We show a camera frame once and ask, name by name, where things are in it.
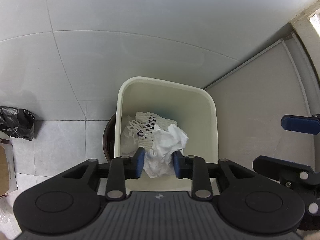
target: white tissue paper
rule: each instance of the white tissue paper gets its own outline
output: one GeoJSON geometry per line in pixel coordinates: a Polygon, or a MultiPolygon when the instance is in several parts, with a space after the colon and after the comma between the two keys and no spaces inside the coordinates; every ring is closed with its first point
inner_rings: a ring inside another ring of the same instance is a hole
{"type": "Polygon", "coordinates": [[[155,124],[152,135],[152,149],[145,153],[143,169],[150,178],[174,175],[171,154],[186,147],[188,136],[174,123],[168,126],[167,131],[155,124]]]}

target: bolt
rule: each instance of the bolt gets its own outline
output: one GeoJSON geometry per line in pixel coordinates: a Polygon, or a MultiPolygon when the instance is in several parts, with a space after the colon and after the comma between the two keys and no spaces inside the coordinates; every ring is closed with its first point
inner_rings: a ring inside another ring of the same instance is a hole
{"type": "Polygon", "coordinates": [[[107,193],[107,196],[109,198],[121,198],[123,196],[123,193],[122,191],[120,190],[110,190],[108,193],[107,193]]]}
{"type": "Polygon", "coordinates": [[[309,174],[307,172],[303,171],[300,173],[299,177],[301,179],[307,179],[309,177],[309,174]]]}
{"type": "Polygon", "coordinates": [[[317,203],[311,203],[310,205],[309,205],[309,212],[311,213],[311,214],[316,214],[317,212],[318,212],[318,210],[319,210],[319,207],[318,207],[318,205],[317,205],[317,203]]]}
{"type": "Polygon", "coordinates": [[[211,192],[206,189],[200,189],[196,191],[196,196],[199,198],[207,198],[211,196],[211,192]]]}

